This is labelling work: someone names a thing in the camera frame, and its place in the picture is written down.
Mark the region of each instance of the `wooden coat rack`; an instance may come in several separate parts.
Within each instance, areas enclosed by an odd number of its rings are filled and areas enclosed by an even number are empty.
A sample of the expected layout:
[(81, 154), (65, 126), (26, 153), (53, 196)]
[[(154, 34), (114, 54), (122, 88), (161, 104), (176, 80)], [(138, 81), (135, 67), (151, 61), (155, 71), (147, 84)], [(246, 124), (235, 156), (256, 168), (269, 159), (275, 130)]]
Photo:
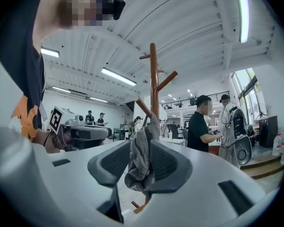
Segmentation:
[(159, 84), (158, 80), (158, 64), (157, 64), (157, 53), (156, 53), (156, 45), (154, 43), (150, 44), (150, 54), (141, 56), (139, 59), (151, 59), (151, 110), (145, 105), (142, 99), (138, 99), (136, 101), (137, 105), (143, 110), (143, 112), (151, 118), (151, 113), (154, 113), (159, 120), (159, 92), (172, 80), (174, 79), (178, 73), (173, 71), (168, 77), (165, 78)]

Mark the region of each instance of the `black cap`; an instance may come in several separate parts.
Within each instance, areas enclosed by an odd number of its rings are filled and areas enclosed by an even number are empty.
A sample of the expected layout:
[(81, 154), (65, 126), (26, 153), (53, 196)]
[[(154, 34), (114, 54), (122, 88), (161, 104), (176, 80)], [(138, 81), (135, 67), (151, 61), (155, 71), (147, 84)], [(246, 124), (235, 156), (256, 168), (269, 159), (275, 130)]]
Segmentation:
[(230, 99), (230, 97), (227, 94), (223, 94), (220, 100), (220, 103), (222, 102), (222, 100), (226, 100), (226, 99)]
[(211, 101), (212, 99), (209, 96), (201, 95), (197, 98), (196, 105), (197, 107), (206, 101)]

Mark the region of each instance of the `window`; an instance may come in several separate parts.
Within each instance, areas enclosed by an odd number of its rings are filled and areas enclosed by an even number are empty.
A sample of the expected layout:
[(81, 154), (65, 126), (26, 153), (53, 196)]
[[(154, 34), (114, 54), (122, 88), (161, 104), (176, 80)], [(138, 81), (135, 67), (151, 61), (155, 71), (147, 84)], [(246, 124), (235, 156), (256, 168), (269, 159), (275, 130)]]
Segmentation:
[(252, 68), (239, 70), (232, 75), (232, 80), (238, 93), (241, 108), (245, 114), (246, 123), (267, 115), (263, 93)]

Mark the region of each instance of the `black t-shirt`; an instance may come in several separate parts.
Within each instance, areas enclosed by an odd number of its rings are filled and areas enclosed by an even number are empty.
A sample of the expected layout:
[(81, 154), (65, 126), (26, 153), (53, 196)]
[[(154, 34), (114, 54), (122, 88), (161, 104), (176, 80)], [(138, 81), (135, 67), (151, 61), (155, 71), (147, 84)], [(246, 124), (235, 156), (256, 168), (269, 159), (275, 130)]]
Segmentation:
[(86, 115), (85, 116), (85, 122), (92, 122), (92, 121), (95, 121), (95, 119), (94, 119), (94, 117), (93, 116), (91, 116), (91, 115)]
[(33, 140), (44, 89), (43, 58), (33, 46), (33, 29), (40, 0), (19, 0), (0, 18), (0, 61), (23, 96), (12, 118), (21, 123), (22, 135)]
[(187, 147), (208, 152), (208, 144), (203, 143), (200, 139), (200, 136), (205, 134), (208, 134), (208, 129), (204, 116), (195, 112), (193, 116), (190, 117), (188, 124)]
[(97, 121), (97, 123), (104, 123), (104, 120), (101, 119), (101, 118), (99, 118), (98, 121)]

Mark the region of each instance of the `black speaker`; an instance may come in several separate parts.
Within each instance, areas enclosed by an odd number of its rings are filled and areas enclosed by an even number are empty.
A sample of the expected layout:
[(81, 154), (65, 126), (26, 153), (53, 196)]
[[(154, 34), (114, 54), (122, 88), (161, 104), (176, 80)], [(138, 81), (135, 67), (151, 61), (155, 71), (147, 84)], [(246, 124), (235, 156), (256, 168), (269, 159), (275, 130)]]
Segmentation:
[(273, 147), (274, 139), (278, 133), (277, 116), (259, 120), (259, 145), (266, 148)]

